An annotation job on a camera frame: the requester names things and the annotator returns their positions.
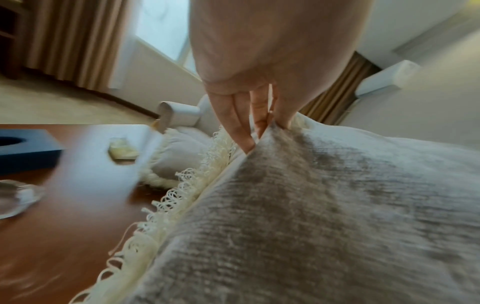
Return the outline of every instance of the wall-mounted air conditioner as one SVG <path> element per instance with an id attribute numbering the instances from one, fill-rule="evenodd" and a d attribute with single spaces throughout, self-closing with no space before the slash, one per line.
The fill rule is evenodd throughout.
<path id="1" fill-rule="evenodd" d="M 356 89 L 355 95 L 361 98 L 390 89 L 401 89 L 420 68 L 418 64 L 408 60 L 399 62 L 365 78 Z"/>

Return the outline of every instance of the cream fringe trim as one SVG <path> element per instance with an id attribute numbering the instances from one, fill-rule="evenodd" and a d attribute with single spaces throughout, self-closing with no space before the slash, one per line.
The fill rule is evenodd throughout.
<path id="1" fill-rule="evenodd" d="M 172 136 L 178 132 L 176 129 L 167 129 L 163 134 L 163 138 L 159 147 L 154 151 L 148 163 L 138 173 L 140 176 L 140 183 L 148 185 L 152 188 L 171 189 L 177 187 L 180 181 L 175 179 L 167 179 L 159 177 L 152 171 L 152 167 L 158 162 L 162 154 L 170 144 Z"/>
<path id="2" fill-rule="evenodd" d="M 95 285 L 77 294 L 70 304 L 116 304 L 130 294 L 155 258 L 169 230 L 228 166 L 235 148 L 228 133 L 221 128 L 199 169 L 178 173 L 181 180 L 178 187 L 170 189 L 160 202 L 152 202 L 156 212 L 142 209 L 148 213 L 146 221 L 132 224 L 137 227 L 133 236 L 125 242 L 121 251 L 106 261 L 107 268 L 98 275 Z"/>

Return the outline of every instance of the brown curtain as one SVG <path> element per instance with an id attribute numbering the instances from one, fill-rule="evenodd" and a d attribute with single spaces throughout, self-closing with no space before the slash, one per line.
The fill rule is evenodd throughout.
<path id="1" fill-rule="evenodd" d="M 360 82 L 380 69 L 362 55 L 355 53 L 339 79 L 320 96 L 308 103 L 300 113 L 327 124 L 336 125 L 355 101 Z"/>
<path id="2" fill-rule="evenodd" d="M 136 1 L 36 1 L 25 66 L 106 91 Z"/>

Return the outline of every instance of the coffee table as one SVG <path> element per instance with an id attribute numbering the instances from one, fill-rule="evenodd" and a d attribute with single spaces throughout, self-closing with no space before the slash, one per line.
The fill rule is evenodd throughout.
<path id="1" fill-rule="evenodd" d="M 67 304 L 95 283 L 128 226 L 145 220 L 141 208 L 165 194 L 137 185 L 162 135 L 146 125 L 0 128 L 46 129 L 65 147 L 55 169 L 0 176 L 46 188 L 37 205 L 0 220 L 0 302 Z M 107 153 L 109 139 L 123 136 L 140 151 L 135 163 L 117 164 Z"/>

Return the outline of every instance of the window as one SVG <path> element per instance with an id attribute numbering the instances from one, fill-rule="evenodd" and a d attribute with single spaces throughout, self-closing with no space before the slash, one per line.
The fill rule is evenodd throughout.
<path id="1" fill-rule="evenodd" d="M 189 43 L 189 0 L 143 0 L 136 35 L 197 74 Z"/>

